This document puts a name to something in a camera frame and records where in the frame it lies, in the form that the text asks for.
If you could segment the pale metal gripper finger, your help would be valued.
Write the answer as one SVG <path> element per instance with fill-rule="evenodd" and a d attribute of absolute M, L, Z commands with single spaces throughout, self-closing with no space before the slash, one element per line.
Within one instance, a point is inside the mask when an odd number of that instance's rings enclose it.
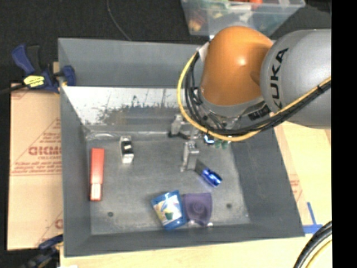
<path fill-rule="evenodd" d="M 197 160 L 200 156 L 200 150 L 195 141 L 187 141 L 184 143 L 182 154 L 182 165 L 180 171 L 195 170 Z"/>
<path fill-rule="evenodd" d="M 178 136 L 183 134 L 183 127 L 185 125 L 185 120 L 181 114 L 176 114 L 174 120 L 171 123 L 170 135 Z"/>

